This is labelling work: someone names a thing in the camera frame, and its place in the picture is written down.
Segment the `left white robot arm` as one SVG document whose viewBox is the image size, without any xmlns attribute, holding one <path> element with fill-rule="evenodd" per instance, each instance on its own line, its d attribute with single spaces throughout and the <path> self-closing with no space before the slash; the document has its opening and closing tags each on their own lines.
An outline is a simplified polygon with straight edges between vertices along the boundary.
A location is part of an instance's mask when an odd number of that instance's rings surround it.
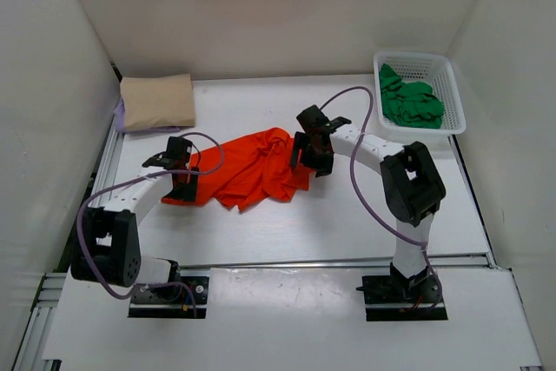
<svg viewBox="0 0 556 371">
<path fill-rule="evenodd" d="M 138 227 L 159 202 L 195 201 L 200 170 L 200 163 L 191 163 L 195 150 L 190 140 L 171 136 L 163 152 L 142 164 L 134 183 L 114 189 L 102 206 L 84 209 L 83 238 L 70 267 L 74 279 L 99 282 L 90 266 L 95 264 L 102 279 L 119 287 L 171 282 L 176 264 L 141 255 Z"/>
</svg>

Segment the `orange t shirt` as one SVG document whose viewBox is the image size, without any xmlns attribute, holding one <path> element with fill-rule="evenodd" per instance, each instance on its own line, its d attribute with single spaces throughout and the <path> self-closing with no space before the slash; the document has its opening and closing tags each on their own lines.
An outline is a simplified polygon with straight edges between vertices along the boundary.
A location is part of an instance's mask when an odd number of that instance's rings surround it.
<svg viewBox="0 0 556 371">
<path fill-rule="evenodd" d="M 203 206 L 217 200 L 227 209 L 243 212 L 271 198 L 290 202 L 297 190 L 309 190 L 313 170 L 290 167 L 294 138 L 284 129 L 271 128 L 242 136 L 194 154 L 193 164 L 201 171 L 223 165 L 213 174 L 198 180 L 193 204 Z"/>
</svg>

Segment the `purple t shirt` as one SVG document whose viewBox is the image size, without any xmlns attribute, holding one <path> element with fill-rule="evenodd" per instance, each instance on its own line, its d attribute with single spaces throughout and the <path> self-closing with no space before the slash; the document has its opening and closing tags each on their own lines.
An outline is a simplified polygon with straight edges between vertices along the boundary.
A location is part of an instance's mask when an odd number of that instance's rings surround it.
<svg viewBox="0 0 556 371">
<path fill-rule="evenodd" d="M 119 134 L 125 134 L 129 131 L 125 128 L 125 106 L 123 99 L 120 98 L 114 109 L 115 131 Z M 131 130 L 131 133 L 148 134 L 148 133 L 174 133 L 180 130 L 176 126 L 162 126 L 146 129 Z"/>
</svg>

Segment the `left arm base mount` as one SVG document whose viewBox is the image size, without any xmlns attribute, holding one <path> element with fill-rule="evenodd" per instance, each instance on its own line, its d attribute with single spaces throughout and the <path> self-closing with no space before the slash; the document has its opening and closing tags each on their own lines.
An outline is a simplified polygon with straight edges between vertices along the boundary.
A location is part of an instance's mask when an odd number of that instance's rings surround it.
<svg viewBox="0 0 556 371">
<path fill-rule="evenodd" d="M 206 318 L 210 275 L 207 270 L 183 270 L 183 287 L 137 290 L 131 297 L 128 318 L 134 319 L 191 319 Z"/>
</svg>

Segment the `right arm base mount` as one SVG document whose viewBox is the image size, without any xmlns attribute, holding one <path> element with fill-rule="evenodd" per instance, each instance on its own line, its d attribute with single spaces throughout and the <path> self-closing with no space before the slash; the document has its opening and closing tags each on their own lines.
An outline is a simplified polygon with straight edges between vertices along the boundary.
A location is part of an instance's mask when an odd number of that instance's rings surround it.
<svg viewBox="0 0 556 371">
<path fill-rule="evenodd" d="M 433 276 L 403 292 L 390 275 L 364 275 L 356 288 L 363 294 L 366 321 L 447 321 L 440 287 Z"/>
</svg>

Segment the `beige t shirt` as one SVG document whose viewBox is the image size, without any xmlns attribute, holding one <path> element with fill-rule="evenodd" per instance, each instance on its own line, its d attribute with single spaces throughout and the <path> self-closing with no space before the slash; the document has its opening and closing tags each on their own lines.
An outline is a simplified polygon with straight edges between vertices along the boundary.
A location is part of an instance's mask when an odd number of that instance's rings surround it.
<svg viewBox="0 0 556 371">
<path fill-rule="evenodd" d="M 125 128 L 194 127 L 195 99 L 189 74 L 158 78 L 124 77 L 120 94 Z"/>
</svg>

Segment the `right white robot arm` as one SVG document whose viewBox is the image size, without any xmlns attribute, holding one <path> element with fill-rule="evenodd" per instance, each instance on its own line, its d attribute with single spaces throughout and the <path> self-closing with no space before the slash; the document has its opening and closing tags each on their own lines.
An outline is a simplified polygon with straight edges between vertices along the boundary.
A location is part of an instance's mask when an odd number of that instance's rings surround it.
<svg viewBox="0 0 556 371">
<path fill-rule="evenodd" d="M 446 188 L 434 160 L 422 142 L 403 145 L 389 142 L 358 129 L 349 119 L 329 119 L 315 105 L 297 117 L 302 131 L 295 134 L 290 167 L 301 165 L 328 176 L 334 157 L 350 159 L 352 186 L 367 211 L 396 237 L 390 274 L 398 285 L 409 291 L 430 274 L 427 245 L 434 215 L 446 197 Z M 396 220 L 394 228 L 380 219 L 365 202 L 356 183 L 354 165 L 360 163 L 381 176 L 385 201 Z"/>
</svg>

